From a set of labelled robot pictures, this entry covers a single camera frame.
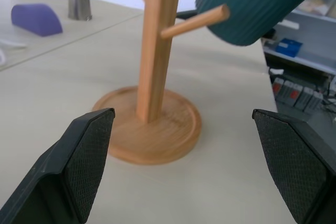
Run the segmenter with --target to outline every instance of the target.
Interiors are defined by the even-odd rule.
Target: stainless steel cup
[[[90,0],[69,0],[68,17],[85,21],[92,19]]]

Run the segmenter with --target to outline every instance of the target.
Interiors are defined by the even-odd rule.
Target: white shelf
[[[311,13],[305,13],[305,12],[302,12],[302,11],[296,10],[296,9],[292,10],[292,13],[336,23],[336,18],[331,18],[331,17],[327,17],[327,16],[319,16],[319,15],[315,15],[315,14],[311,14]]]
[[[329,74],[336,75],[336,61],[333,61],[328,58],[320,57],[309,52],[300,51],[296,57],[290,57],[279,52],[276,52],[270,47],[264,47],[264,52],[305,65],[310,68],[314,68]]]

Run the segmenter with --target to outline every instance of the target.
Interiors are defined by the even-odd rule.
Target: wooden mug tree
[[[187,99],[165,90],[172,38],[229,18],[226,5],[174,24],[178,0],[144,0],[140,80],[103,96],[93,107],[116,109],[109,153],[136,164],[163,164],[186,155],[201,132]]]

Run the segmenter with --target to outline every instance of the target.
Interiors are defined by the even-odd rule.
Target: purple block
[[[63,32],[56,13],[45,4],[20,4],[12,8],[12,23],[39,36]]]

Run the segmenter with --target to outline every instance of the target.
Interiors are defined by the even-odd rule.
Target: round wooden base
[[[165,90],[161,117],[149,124],[137,118],[137,87],[123,88],[103,96],[93,110],[115,108],[109,153],[124,161],[155,165],[185,156],[201,132],[201,117],[194,105]]]

